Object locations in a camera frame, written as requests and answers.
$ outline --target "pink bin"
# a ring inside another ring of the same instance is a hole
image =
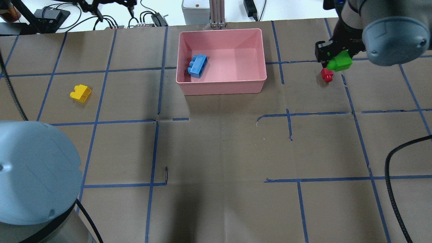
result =
[[[187,73],[192,56],[207,56],[201,78]],[[180,33],[176,82],[184,95],[259,93],[267,79],[260,29]]]

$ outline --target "green toy block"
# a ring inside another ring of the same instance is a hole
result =
[[[353,61],[349,56],[348,51],[343,50],[337,56],[328,61],[327,70],[334,70],[335,72],[339,72],[348,69],[351,64],[353,64]]]

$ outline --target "white floor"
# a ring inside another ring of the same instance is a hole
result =
[[[22,0],[23,3],[32,11],[35,12],[37,9],[42,9],[44,6],[61,3],[53,0]],[[264,0],[254,0],[258,9],[258,16],[262,11]],[[181,9],[182,0],[143,0],[143,4],[147,7],[154,9],[156,12],[161,13],[165,16],[166,21],[170,26],[181,26],[185,25],[183,12]],[[313,19],[313,18],[330,18],[337,17],[334,10],[323,10],[322,0],[267,0],[267,6],[264,11],[262,21],[266,20],[281,20],[281,19]],[[73,6],[65,6],[64,9],[71,12],[69,18],[63,24],[63,27],[72,25],[79,16],[79,11]],[[104,15],[111,15],[115,18],[119,25],[127,26],[130,19],[130,15],[126,7],[120,6],[117,3],[109,3],[100,5],[99,10]],[[135,16],[145,9],[139,4],[135,7]],[[252,18],[248,18],[246,15],[245,7],[243,6],[243,0],[225,0],[225,15],[227,22],[251,22],[254,21]],[[84,20],[92,16],[90,13],[83,13],[81,20]],[[23,17],[20,19],[21,22],[27,22]],[[95,23],[94,19],[90,19],[72,31],[86,31],[92,30]],[[96,29],[105,29],[108,26],[107,23],[100,23]]]

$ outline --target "yellow toy block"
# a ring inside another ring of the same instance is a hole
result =
[[[92,90],[85,85],[76,85],[74,88],[74,92],[70,93],[70,97],[78,102],[84,103],[87,100],[87,97],[90,95]]]

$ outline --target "blue round cap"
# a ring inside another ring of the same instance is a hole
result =
[[[48,222],[74,203],[81,186],[78,152],[57,128],[0,121],[0,221]]]
[[[363,30],[368,59],[379,66],[404,64],[422,55],[431,34],[425,23],[410,17],[375,20]]]

